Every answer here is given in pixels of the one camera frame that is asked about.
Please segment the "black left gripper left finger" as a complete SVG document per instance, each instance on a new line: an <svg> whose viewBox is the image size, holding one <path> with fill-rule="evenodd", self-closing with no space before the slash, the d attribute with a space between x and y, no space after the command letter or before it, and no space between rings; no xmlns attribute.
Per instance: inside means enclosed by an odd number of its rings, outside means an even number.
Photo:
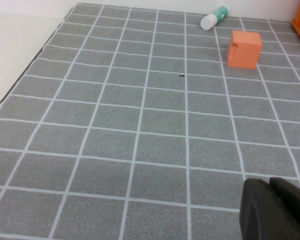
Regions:
<svg viewBox="0 0 300 240"><path fill-rule="evenodd" d="M244 181L239 223L244 240L300 240L300 225L262 179Z"/></svg>

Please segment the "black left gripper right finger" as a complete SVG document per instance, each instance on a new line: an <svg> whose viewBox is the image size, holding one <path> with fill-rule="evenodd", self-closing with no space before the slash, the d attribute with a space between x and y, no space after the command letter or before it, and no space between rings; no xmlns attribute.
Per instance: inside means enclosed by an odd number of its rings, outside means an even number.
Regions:
<svg viewBox="0 0 300 240"><path fill-rule="evenodd" d="M269 185L289 214L300 225L300 188L280 177L271 177Z"/></svg>

